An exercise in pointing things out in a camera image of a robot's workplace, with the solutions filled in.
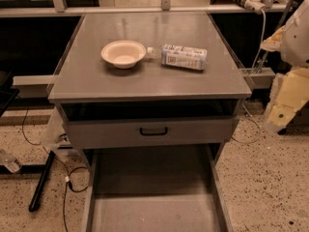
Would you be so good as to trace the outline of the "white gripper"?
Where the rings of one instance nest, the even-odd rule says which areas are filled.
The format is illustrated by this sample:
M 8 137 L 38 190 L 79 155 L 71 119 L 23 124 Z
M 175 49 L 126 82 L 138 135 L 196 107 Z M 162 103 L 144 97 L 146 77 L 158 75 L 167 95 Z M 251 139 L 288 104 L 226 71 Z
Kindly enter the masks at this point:
M 286 74 L 278 73 L 272 81 L 263 128 L 280 132 L 309 102 L 309 69 L 300 68 L 309 66 L 309 0 L 304 0 L 285 27 L 263 40 L 260 47 L 280 51 L 283 61 L 297 66 Z

